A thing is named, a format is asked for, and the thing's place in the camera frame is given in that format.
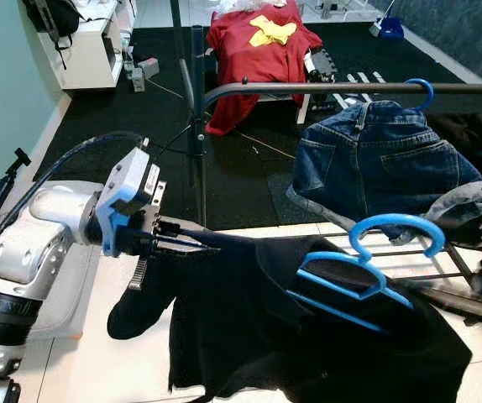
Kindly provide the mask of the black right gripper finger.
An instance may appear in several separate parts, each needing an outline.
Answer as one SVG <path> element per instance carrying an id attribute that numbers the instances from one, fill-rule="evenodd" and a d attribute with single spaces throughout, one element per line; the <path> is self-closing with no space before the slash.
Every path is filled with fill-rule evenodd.
<path id="1" fill-rule="evenodd" d="M 479 295 L 471 290 L 458 288 L 456 285 L 424 284 L 422 294 L 445 306 L 467 306 L 467 304 L 480 303 Z"/>
<path id="2" fill-rule="evenodd" d="M 430 296 L 434 306 L 460 315 L 467 322 L 482 323 L 482 296 Z"/>

